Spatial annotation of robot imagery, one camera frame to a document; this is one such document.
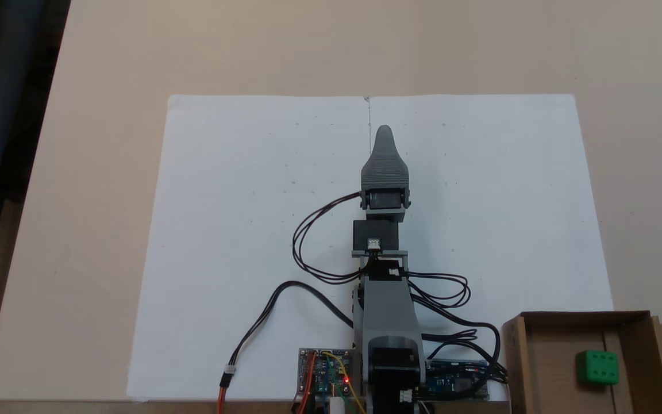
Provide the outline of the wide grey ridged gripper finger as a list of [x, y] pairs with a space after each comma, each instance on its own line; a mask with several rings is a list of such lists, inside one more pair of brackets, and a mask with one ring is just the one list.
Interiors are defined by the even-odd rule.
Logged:
[[408, 167], [399, 154], [394, 134], [388, 125], [379, 126], [370, 157], [361, 170], [361, 189], [407, 189]]

